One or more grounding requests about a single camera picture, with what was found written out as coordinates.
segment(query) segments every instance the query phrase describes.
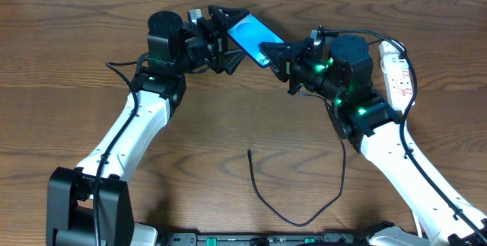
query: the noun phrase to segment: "green led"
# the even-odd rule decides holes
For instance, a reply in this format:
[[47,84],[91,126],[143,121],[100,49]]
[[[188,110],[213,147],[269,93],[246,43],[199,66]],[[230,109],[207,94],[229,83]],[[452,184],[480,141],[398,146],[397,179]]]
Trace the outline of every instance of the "green led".
[[326,69],[326,66],[322,65],[322,64],[318,64],[315,68],[316,68],[317,72],[321,72],[324,69]]

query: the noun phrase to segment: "white power strip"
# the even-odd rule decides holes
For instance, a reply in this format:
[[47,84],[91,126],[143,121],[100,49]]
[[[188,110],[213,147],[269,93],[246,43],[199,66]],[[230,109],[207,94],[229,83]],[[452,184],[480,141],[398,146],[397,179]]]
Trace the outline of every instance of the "white power strip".
[[404,111],[412,97],[408,64],[405,59],[399,57],[399,50],[387,41],[379,45],[379,50],[380,68],[386,82],[387,101],[394,110]]

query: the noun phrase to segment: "wooden tabletop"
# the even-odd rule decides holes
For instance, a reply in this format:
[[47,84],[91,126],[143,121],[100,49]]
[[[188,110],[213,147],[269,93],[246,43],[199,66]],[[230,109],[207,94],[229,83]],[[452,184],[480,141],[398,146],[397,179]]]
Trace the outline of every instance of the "wooden tabletop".
[[[156,11],[186,17],[209,4],[249,8],[285,40],[322,24],[405,43],[419,80],[410,130],[487,211],[487,0],[0,0],[0,244],[44,243],[49,176],[75,167],[118,117],[127,89],[104,62],[146,52]],[[378,54],[371,47],[384,93]],[[291,220],[307,220],[339,189],[341,147],[323,103],[287,94],[249,59],[232,76],[186,82],[130,185],[136,221],[201,232],[321,232],[383,220],[414,229],[403,199],[348,143],[342,197],[306,228],[284,223],[256,198],[247,149],[263,196]]]

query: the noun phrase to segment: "white cable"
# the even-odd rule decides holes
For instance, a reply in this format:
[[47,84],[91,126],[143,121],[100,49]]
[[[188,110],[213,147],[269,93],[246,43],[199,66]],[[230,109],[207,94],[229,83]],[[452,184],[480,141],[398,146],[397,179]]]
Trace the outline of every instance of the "white cable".
[[418,236],[420,238],[422,238],[423,237],[423,232],[421,230],[421,225],[419,224],[419,219],[418,219],[418,217],[414,213],[412,213],[412,217],[414,218],[414,223],[416,224],[416,230],[418,231]]

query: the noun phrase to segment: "wood grain surface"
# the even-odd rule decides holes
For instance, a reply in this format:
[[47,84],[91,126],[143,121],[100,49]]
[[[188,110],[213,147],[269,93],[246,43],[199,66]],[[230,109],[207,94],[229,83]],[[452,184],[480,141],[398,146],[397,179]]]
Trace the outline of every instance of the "wood grain surface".
[[[76,166],[122,110],[126,86],[103,62],[147,51],[152,13],[185,17],[209,4],[249,8],[286,40],[322,24],[404,42],[419,80],[410,130],[487,211],[487,0],[0,0],[0,244],[44,243],[49,176]],[[378,53],[371,47],[376,63]],[[246,151],[263,196],[305,221],[339,189],[341,147],[323,103],[287,94],[249,59],[232,76],[186,80],[183,103],[130,185],[137,221],[201,232],[321,232],[383,220],[414,229],[399,194],[348,143],[342,197],[308,227],[287,225],[256,198]],[[374,82],[384,93],[378,64]]]

